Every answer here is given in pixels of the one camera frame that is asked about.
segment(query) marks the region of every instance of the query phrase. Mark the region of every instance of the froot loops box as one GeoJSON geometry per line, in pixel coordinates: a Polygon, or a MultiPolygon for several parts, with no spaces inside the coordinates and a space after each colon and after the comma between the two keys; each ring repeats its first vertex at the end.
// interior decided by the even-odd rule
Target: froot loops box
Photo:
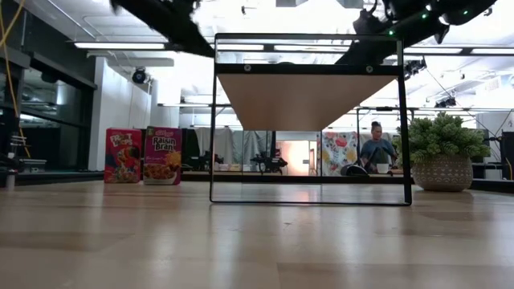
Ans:
{"type": "Polygon", "coordinates": [[[182,130],[148,127],[145,138],[146,185],[178,185],[182,167],[182,130]]]}
{"type": "Polygon", "coordinates": [[[141,130],[109,128],[106,135],[104,182],[139,182],[141,179],[141,130]]]}

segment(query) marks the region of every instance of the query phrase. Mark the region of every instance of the green plant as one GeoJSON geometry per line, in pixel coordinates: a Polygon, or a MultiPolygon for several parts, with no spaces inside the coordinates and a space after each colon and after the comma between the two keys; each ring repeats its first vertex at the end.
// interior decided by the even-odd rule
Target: green plant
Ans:
{"type": "MultiPolygon", "coordinates": [[[[423,163],[433,156],[461,155],[485,157],[490,149],[483,144],[480,130],[463,128],[463,119],[440,112],[434,120],[413,119],[409,126],[409,150],[411,164],[423,163]]],[[[402,162],[402,138],[394,140],[398,148],[398,164],[402,162]]]]}

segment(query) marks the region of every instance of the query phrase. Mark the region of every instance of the potted plant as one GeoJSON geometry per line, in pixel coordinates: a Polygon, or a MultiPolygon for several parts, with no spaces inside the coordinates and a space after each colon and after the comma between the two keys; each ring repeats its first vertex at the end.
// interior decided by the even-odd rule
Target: potted plant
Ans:
{"type": "MultiPolygon", "coordinates": [[[[460,192],[473,181],[472,157],[485,157],[480,130],[463,128],[463,119],[440,112],[434,120],[416,118],[409,126],[412,176],[425,190],[460,192]]],[[[396,140],[402,165],[402,138],[396,140]]]]}

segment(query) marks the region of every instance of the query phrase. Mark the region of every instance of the woven basket planter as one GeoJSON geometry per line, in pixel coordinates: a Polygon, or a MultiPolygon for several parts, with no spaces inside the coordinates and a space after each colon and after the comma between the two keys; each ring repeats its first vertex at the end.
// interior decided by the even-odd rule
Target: woven basket planter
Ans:
{"type": "Polygon", "coordinates": [[[414,164],[412,176],[425,190],[461,192],[473,182],[473,167],[469,157],[439,155],[414,164]]]}

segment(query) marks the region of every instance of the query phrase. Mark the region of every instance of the woman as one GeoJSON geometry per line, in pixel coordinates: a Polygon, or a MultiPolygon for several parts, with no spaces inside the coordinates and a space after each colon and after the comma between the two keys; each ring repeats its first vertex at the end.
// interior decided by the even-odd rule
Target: woman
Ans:
{"type": "Polygon", "coordinates": [[[382,139],[382,126],[374,121],[371,124],[372,139],[364,143],[361,150],[362,165],[368,173],[377,173],[377,164],[388,164],[391,156],[393,163],[396,161],[396,152],[393,145],[382,139]]]}

